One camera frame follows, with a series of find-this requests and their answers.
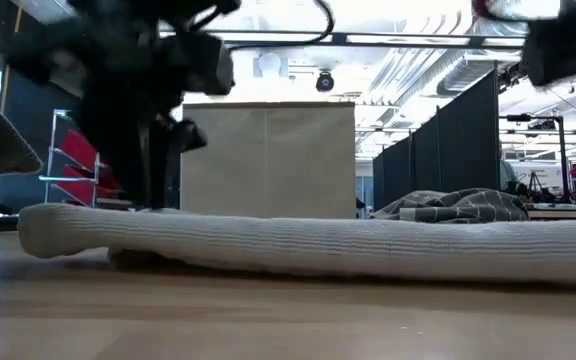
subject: metal rack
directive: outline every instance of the metal rack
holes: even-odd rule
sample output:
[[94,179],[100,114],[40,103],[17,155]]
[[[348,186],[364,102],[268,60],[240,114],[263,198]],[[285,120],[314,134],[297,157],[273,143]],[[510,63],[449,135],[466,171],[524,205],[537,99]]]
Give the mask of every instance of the metal rack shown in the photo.
[[[50,147],[48,148],[48,161],[46,163],[46,175],[41,175],[39,176],[39,180],[45,182],[45,195],[44,195],[44,202],[48,202],[50,200],[50,190],[51,188],[57,188],[59,189],[61,192],[65,193],[66,195],[68,195],[71,199],[79,201],[81,203],[80,200],[78,200],[75,196],[73,196],[72,194],[70,194],[68,191],[58,187],[56,184],[54,184],[55,182],[62,182],[62,181],[69,181],[69,182],[89,182],[93,184],[93,194],[92,194],[92,202],[91,202],[91,206],[92,207],[97,207],[97,205],[99,204],[109,204],[109,205],[130,205],[131,203],[129,201],[124,201],[124,200],[115,200],[115,199],[98,199],[97,198],[97,187],[99,186],[99,173],[100,173],[100,169],[104,168],[106,165],[101,163],[100,158],[99,158],[99,153],[96,154],[95,156],[95,163],[94,163],[94,168],[93,169],[88,169],[85,166],[83,166],[82,164],[80,164],[79,162],[77,162],[77,160],[73,159],[72,157],[70,157],[67,153],[65,153],[64,151],[62,151],[61,149],[55,147],[55,135],[57,132],[57,126],[58,126],[58,120],[65,120],[65,121],[73,121],[69,116],[68,116],[68,111],[67,110],[61,110],[61,109],[55,109],[53,111],[53,115],[52,115],[52,130],[51,130],[51,135],[50,135]],[[74,162],[75,164],[77,164],[77,166],[79,166],[80,168],[89,171],[91,173],[93,173],[93,177],[92,178],[87,178],[87,177],[59,177],[59,176],[53,176],[53,161],[55,159],[55,155],[60,155],[60,156],[64,156],[68,159],[70,159],[72,162]]]

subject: security camera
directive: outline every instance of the security camera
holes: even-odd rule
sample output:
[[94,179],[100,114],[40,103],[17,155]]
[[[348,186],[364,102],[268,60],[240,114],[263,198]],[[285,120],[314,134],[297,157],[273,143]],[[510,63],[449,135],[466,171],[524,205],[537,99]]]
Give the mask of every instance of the security camera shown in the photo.
[[322,71],[319,73],[315,87],[319,92],[328,92],[335,87],[335,79],[332,78],[328,71]]

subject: white towel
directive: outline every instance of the white towel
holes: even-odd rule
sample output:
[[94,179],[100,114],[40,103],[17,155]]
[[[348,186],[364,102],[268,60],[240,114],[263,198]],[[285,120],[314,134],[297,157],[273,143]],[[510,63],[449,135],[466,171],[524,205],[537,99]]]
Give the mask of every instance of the white towel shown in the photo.
[[40,258],[113,247],[296,275],[576,284],[576,221],[254,219],[45,204],[21,212],[19,236]]

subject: wall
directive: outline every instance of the wall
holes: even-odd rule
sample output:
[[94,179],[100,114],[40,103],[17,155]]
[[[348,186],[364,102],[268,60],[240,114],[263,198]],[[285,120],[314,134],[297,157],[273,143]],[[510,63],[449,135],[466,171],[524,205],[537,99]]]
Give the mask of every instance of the wall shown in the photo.
[[439,147],[439,126],[437,116],[427,121],[412,135],[415,149],[414,190],[442,191],[441,149]]
[[183,210],[354,218],[354,104],[187,105],[184,114],[208,147],[183,156]]
[[[5,104],[2,104],[4,115],[45,164],[53,110],[72,109],[77,98],[54,84],[37,86],[14,71],[8,76],[7,87]],[[59,127],[57,143],[66,130],[67,126]],[[15,210],[43,202],[44,193],[44,184],[37,174],[0,176],[0,203]]]
[[413,190],[410,137],[386,148],[373,160],[374,208],[379,210]]
[[438,111],[441,191],[499,189],[497,71]]

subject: ductwork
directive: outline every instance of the ductwork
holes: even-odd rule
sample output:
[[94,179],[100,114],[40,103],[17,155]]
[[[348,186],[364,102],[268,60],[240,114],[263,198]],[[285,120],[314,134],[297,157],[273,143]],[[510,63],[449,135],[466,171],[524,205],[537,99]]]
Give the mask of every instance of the ductwork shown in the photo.
[[401,108],[408,100],[419,94],[438,76],[452,70],[458,61],[464,57],[463,50],[448,50],[437,60],[411,87],[409,87],[395,102]]
[[[426,34],[463,33],[470,27],[470,16],[463,18],[461,13],[455,17],[430,17],[419,29],[408,29],[405,21],[398,24],[398,32],[413,32]],[[385,65],[381,68],[368,90],[364,99],[371,103],[392,105],[394,99],[407,89],[414,87],[418,79],[441,58],[444,50],[432,49],[393,49],[386,56]],[[384,127],[393,126],[397,118],[394,116],[381,116]],[[360,144],[372,133],[359,133],[356,143]]]
[[[477,19],[472,32],[484,36],[521,36],[526,34],[526,25],[522,23],[496,23],[486,19]],[[437,84],[437,94],[445,96],[456,96],[472,85],[475,81],[486,75],[492,68],[488,61],[468,61],[465,55],[486,55],[490,54],[485,50],[461,51],[461,59],[453,64],[454,69],[450,71]]]

